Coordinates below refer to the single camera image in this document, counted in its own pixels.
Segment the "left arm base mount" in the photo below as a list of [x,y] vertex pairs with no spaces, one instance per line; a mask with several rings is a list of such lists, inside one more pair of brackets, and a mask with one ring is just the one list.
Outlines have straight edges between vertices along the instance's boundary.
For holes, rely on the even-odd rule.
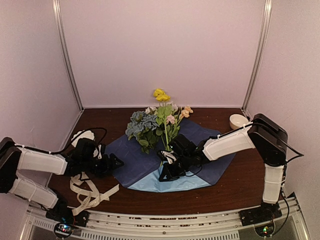
[[56,221],[53,227],[53,233],[58,240],[69,238],[79,227],[86,227],[89,220],[89,212],[84,210],[77,215],[73,215],[75,208],[68,207],[65,198],[60,197],[53,208],[40,206],[46,212],[46,218]]

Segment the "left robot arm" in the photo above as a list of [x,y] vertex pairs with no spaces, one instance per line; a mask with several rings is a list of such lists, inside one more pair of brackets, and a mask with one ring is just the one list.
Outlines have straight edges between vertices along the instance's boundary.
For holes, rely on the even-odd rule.
[[0,192],[38,203],[50,209],[61,222],[67,222],[72,218],[72,211],[66,201],[52,189],[25,178],[18,171],[51,173],[76,181],[85,181],[85,173],[103,178],[124,166],[115,154],[105,154],[105,148],[93,139],[79,137],[73,149],[64,154],[17,145],[10,137],[5,137],[0,142]]

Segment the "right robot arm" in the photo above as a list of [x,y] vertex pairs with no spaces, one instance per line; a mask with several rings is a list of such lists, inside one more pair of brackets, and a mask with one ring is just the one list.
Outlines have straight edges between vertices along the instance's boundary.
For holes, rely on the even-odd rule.
[[195,144],[183,134],[169,143],[169,150],[158,151],[164,161],[160,182],[185,176],[194,166],[202,166],[230,154],[255,149],[265,166],[262,206],[256,210],[259,220],[268,220],[275,212],[287,163],[288,133],[259,113],[252,121],[222,135],[210,136]]

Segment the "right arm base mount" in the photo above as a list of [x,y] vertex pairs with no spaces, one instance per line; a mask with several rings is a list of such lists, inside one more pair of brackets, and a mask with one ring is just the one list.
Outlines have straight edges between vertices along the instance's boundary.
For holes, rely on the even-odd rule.
[[276,235],[286,223],[276,229],[275,219],[283,216],[279,202],[266,203],[261,202],[261,205],[253,208],[248,208],[239,211],[239,218],[243,227],[254,226],[255,233],[261,238],[271,238]]

